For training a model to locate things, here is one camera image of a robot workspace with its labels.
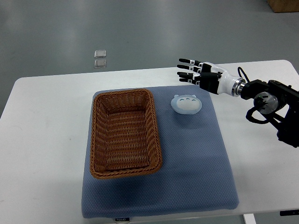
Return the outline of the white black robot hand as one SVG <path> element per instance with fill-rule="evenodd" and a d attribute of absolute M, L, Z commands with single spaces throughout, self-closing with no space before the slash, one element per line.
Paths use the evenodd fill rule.
<path fill-rule="evenodd" d="M 184 71 L 177 72 L 180 82 L 191 83 L 213 94 L 228 94 L 232 97 L 241 95 L 245 80 L 231 75 L 225 68 L 210 62 L 180 58 L 177 65 Z"/>

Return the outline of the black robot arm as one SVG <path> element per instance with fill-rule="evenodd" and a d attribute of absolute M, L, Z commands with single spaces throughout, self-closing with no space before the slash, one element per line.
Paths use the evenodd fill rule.
<path fill-rule="evenodd" d="M 272 124 L 277 137 L 293 147 L 299 146 L 299 92 L 290 85 L 270 80 L 241 84 L 237 93 L 242 99 L 253 99 L 246 119 L 256 124 Z"/>

